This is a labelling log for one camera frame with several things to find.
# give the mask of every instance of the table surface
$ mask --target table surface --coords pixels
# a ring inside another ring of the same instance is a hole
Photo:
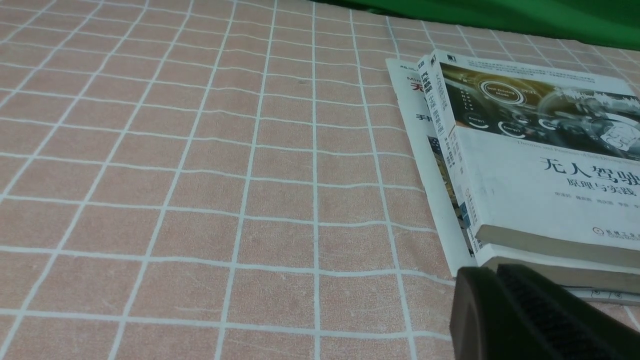
[[[452,359],[385,59],[640,85],[637,52],[304,0],[4,0],[0,37],[5,360]]]

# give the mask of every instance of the black object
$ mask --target black object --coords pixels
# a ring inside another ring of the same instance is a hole
[[[456,360],[640,359],[640,334],[523,265],[461,268],[451,316]]]

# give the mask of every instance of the book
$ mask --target book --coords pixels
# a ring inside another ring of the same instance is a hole
[[[438,237],[453,277],[456,277],[458,270],[464,266],[488,266],[495,269],[499,263],[522,263],[563,285],[582,299],[640,304],[640,295],[625,292],[640,293],[635,287],[629,288],[626,285],[628,282],[638,283],[639,269],[544,256],[491,243],[480,243],[469,235],[444,166],[445,160],[424,97],[417,64],[393,58],[387,59],[387,68],[420,180],[427,194]],[[593,273],[598,274],[596,277],[603,280],[592,281]],[[620,280],[609,282],[610,279],[618,278]]]
[[[640,265],[640,100],[626,82],[440,50],[418,71],[480,244]]]

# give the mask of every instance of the book spine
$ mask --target book spine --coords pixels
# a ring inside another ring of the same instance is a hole
[[[419,63],[418,71],[465,226],[476,235],[480,221],[438,56],[442,55],[437,50],[431,56],[425,56]]]

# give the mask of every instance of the green backdrop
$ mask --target green backdrop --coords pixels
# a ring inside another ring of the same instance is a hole
[[[638,0],[320,0],[370,12],[640,51]]]

